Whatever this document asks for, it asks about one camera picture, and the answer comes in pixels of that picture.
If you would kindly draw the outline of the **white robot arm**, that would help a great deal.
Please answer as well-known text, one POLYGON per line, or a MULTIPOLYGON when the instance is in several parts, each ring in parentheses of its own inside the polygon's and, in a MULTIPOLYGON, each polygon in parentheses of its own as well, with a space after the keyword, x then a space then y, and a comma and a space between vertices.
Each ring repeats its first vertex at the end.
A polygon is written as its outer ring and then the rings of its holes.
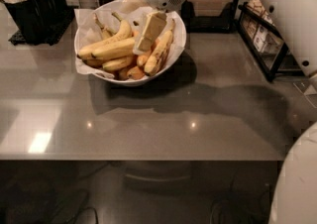
MULTIPOLYGON (((131 12, 141 6, 177 11, 185 0, 123 0, 131 12)), ((296 69, 303 91, 316 91, 317 0, 261 0, 277 26, 296 69)), ((275 187, 268 224, 317 224, 317 126, 311 125, 289 149, 275 187)))

